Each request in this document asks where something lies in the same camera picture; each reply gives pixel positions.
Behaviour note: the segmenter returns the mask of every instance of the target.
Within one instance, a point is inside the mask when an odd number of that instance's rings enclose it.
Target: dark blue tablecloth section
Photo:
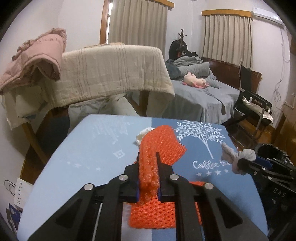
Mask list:
[[[174,172],[189,181],[213,183],[267,235],[264,209],[252,177],[234,174],[232,165],[221,160],[221,142],[235,149],[225,127],[197,121],[152,118],[152,127],[161,125],[170,125],[180,143],[187,148],[173,165]],[[152,230],[152,240],[176,240],[176,231]]]

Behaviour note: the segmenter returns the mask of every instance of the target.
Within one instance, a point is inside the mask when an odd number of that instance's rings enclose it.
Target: air conditioner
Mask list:
[[[252,10],[252,14],[256,17],[271,20],[271,21],[276,22],[277,24],[280,24],[282,26],[284,25],[283,21],[279,18],[279,16],[276,13],[255,7]]]

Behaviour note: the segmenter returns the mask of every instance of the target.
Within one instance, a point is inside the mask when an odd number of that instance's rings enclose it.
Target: pink jacket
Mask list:
[[[34,83],[40,79],[40,73],[51,80],[59,80],[66,40],[65,29],[53,28],[19,46],[0,79],[0,95]]]

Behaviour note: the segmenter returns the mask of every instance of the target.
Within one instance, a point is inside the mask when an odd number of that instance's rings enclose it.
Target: blue table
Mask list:
[[[63,141],[36,180],[25,205],[17,237],[27,241],[84,184],[103,185],[136,160],[136,135],[146,127],[170,125],[186,146],[174,172],[189,181],[213,183],[267,234],[263,206],[249,175],[235,175],[220,160],[220,142],[234,148],[224,126],[172,119],[89,115]],[[175,229],[133,229],[124,205],[122,241],[176,240]]]

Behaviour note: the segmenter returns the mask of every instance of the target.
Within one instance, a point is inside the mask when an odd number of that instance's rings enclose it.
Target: orange knitted cloth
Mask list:
[[[143,137],[139,150],[140,200],[132,204],[129,219],[131,227],[145,229],[176,227],[175,204],[161,203],[157,198],[160,184],[156,152],[159,152],[162,163],[172,165],[185,151],[185,146],[177,141],[173,129],[168,125],[159,126]]]

